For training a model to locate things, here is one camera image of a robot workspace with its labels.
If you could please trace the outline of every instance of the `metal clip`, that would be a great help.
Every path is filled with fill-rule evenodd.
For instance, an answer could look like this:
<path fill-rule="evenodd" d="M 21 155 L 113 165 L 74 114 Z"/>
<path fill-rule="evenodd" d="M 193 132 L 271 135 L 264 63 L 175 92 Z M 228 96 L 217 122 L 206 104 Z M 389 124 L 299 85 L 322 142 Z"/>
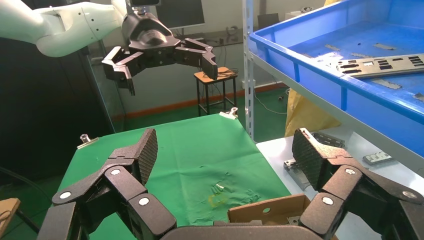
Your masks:
<path fill-rule="evenodd" d="M 228 112 L 220 112 L 219 115 L 223 116 L 227 119 L 236 120 L 239 116 L 236 114 L 237 110 L 239 110 L 237 107 L 231 108 L 231 111 Z"/>
<path fill-rule="evenodd" d="M 83 134 L 83 135 L 81 135 L 81 136 L 79 137 L 79 139 L 81 139 L 82 144 L 81 144 L 81 145 L 79 145 L 79 146 L 77 146 L 77 147 L 76 147 L 77 149 L 82 149 L 83 147 L 88 146 L 88 145 L 90 145 L 90 144 L 92 144 L 92 143 L 96 142 L 97 140 L 99 140 L 99 138 L 98 138 L 98 137 L 96 137 L 96 138 L 94 138 L 94 139 L 92 140 L 92 139 L 90 139 L 90 138 L 89 138 L 89 136 L 88 136 L 87 134 Z"/>

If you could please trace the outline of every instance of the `blue plastic tray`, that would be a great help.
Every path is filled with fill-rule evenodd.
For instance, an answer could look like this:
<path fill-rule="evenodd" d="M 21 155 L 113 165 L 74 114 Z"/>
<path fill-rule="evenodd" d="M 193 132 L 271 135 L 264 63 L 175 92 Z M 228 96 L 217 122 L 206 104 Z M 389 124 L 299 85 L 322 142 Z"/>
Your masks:
<path fill-rule="evenodd" d="M 424 54 L 424 0 L 345 0 L 256 31 L 250 39 L 256 43 L 253 53 L 274 68 L 424 157 L 424 102 L 414 98 L 424 94 L 423 73 L 381 77 L 401 86 L 391 89 L 317 61 L 325 56 L 359 58 L 352 53 Z"/>

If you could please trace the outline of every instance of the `metal shelf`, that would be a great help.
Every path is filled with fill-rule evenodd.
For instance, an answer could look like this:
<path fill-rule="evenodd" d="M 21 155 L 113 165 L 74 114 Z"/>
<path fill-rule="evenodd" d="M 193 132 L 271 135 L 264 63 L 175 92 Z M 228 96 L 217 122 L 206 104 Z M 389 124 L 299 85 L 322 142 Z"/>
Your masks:
<path fill-rule="evenodd" d="M 249 41 L 249 35 L 253 30 L 253 0 L 243 0 L 243 46 L 244 46 L 244 82 L 246 83 L 245 91 L 245 114 L 246 114 L 246 131 L 249 136 L 254 139 L 254 89 L 253 68 L 254 63 L 259 67 L 273 75 L 279 81 L 294 89 L 296 92 L 314 102 L 318 107 L 331 114 L 345 126 L 349 126 L 353 131 L 375 144 L 396 160 L 404 164 L 406 167 L 424 177 L 424 158 L 415 152 L 407 149 L 399 143 L 393 141 L 387 136 L 381 134 L 377 130 L 369 127 L 363 122 L 357 120 L 353 116 L 347 114 L 331 103 L 325 101 L 321 97 L 312 93 L 299 83 L 289 78 L 257 55 L 251 52 L 252 46 Z"/>

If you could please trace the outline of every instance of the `wooden stool top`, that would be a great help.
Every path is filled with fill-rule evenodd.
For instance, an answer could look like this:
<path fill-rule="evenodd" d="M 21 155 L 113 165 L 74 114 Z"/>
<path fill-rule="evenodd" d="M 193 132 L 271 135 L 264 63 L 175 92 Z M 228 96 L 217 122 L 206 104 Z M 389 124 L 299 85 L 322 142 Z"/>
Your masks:
<path fill-rule="evenodd" d="M 204 84 L 209 84 L 209 83 L 212 83 L 212 82 L 221 82 L 221 81 L 225 81 L 225 80 L 228 80 L 228 79 L 236 78 L 237 76 L 238 75 L 237 75 L 236 72 L 232 73 L 232 71 L 225 66 L 218 68 L 218 78 L 216 80 L 209 78 L 202 71 L 196 72 L 194 74 L 194 77 L 199 79 Z"/>
<path fill-rule="evenodd" d="M 9 198 L 0 201 L 0 238 L 5 233 L 5 230 L 11 222 L 12 217 L 15 215 L 20 203 L 21 201 L 17 198 Z"/>

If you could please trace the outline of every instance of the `green table cover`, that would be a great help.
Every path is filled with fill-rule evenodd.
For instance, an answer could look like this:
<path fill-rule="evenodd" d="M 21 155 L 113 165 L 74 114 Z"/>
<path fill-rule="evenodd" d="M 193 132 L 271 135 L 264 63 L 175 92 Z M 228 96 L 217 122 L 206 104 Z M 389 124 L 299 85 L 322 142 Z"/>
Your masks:
<path fill-rule="evenodd" d="M 290 195 L 238 120 L 218 114 L 153 126 L 159 150 L 146 184 L 178 226 L 227 221 L 228 209 Z M 116 148 L 135 144 L 145 128 L 101 137 L 79 149 L 59 189 L 97 171 Z M 133 240 L 113 214 L 91 240 Z"/>

